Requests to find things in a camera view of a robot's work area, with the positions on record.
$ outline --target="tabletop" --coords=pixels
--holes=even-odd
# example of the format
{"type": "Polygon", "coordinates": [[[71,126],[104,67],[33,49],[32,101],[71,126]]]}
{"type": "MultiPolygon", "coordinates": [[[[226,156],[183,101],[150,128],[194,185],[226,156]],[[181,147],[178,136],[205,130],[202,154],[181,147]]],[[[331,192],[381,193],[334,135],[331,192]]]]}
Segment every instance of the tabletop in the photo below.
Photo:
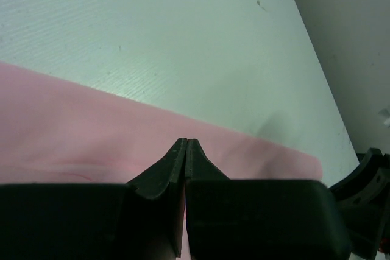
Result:
{"type": "Polygon", "coordinates": [[[294,0],[0,0],[0,59],[358,163],[294,0]]]}

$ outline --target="pink towel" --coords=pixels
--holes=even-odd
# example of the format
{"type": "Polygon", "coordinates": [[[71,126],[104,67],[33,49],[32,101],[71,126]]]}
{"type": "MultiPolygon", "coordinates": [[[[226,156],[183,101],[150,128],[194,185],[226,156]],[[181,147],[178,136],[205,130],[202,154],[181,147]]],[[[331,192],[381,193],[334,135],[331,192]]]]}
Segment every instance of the pink towel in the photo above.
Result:
{"type": "Polygon", "coordinates": [[[179,137],[230,178],[322,176],[296,150],[5,63],[0,101],[0,183],[127,182],[179,137]]]}

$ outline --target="white object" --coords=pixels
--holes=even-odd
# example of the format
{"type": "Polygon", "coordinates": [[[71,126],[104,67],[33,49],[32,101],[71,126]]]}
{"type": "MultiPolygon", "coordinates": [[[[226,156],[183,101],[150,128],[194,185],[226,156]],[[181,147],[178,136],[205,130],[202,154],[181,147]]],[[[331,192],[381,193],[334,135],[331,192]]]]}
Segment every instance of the white object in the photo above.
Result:
{"type": "Polygon", "coordinates": [[[0,0],[0,59],[357,165],[294,0],[0,0]]]}

